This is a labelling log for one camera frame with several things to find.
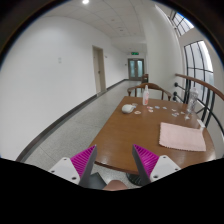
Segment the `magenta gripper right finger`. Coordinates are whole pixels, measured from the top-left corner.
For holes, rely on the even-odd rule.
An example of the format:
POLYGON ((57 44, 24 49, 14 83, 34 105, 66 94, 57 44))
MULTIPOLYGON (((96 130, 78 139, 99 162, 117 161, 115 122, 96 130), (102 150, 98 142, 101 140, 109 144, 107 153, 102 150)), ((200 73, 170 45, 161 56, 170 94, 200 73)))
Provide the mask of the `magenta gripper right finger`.
POLYGON ((132 147, 132 155, 143 186, 180 170, 167 155, 158 156, 136 144, 132 147))

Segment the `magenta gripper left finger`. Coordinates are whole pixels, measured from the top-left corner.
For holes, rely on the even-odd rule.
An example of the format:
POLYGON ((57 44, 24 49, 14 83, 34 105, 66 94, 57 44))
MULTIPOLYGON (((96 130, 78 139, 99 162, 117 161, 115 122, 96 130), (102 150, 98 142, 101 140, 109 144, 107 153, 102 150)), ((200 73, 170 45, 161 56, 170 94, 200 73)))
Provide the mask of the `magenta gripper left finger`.
POLYGON ((93 145, 71 158, 61 158, 49 172, 79 186, 87 186, 97 156, 97 146, 93 145))

